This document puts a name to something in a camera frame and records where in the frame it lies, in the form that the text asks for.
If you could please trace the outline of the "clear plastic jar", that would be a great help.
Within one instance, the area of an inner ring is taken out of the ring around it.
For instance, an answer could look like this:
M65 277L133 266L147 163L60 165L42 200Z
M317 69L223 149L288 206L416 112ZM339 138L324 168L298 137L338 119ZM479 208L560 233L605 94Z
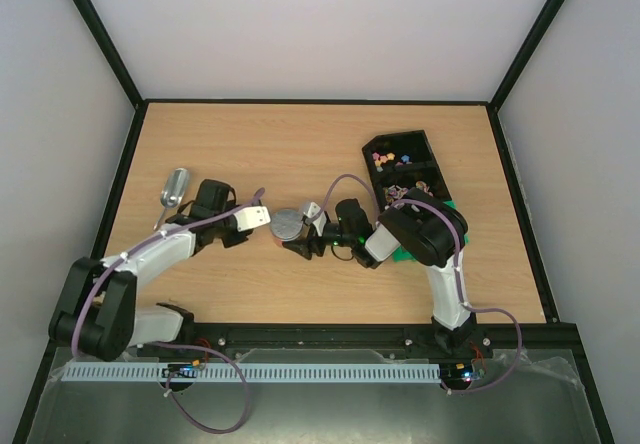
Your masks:
M284 244L285 244L285 240L284 240L284 239L282 239L282 238L280 238L280 237L278 237L278 236L273 235L273 240L274 240L274 242L275 242L277 245L279 245L280 247L283 247L283 246L284 246Z

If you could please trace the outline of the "round metal lid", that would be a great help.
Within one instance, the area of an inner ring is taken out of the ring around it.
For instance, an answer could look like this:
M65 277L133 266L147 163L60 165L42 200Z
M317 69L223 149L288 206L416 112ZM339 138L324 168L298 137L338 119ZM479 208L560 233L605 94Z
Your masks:
M303 215L296 209L280 209L271 215L270 231L280 241L296 240L302 234L303 220Z

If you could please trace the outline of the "metal scoop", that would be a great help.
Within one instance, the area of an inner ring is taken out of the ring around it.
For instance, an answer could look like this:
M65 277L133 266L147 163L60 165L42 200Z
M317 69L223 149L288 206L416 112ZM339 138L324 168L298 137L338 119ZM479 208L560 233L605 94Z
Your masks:
M180 205L189 181L190 172L186 168L176 168L170 172L160 194L160 203L163 210L153 226L154 231L160 227L167 212Z

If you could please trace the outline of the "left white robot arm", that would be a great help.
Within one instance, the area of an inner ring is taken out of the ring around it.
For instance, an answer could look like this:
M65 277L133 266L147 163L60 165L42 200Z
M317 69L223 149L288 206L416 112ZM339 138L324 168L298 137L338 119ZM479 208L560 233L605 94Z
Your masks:
M140 290L215 240L229 248L247 241L270 221L258 189L245 204L223 182L205 180L196 198L148 238L118 254L82 257L68 271L48 326L51 340L81 354L113 361L130 347L172 343L188 328L191 314L175 305L139 309Z

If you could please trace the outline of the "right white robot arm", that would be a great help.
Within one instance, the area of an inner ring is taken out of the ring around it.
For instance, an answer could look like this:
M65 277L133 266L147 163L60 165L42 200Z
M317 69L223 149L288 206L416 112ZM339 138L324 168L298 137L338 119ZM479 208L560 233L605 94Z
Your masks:
M426 267L433 299L434 340L445 354L460 354L471 343L477 319L469 309L462 273L468 224L453 207L413 187L371 223L359 201L344 199L336 218L310 201L272 218L271 231L283 248L310 260L329 247L350 250L351 258L375 269L402 248Z

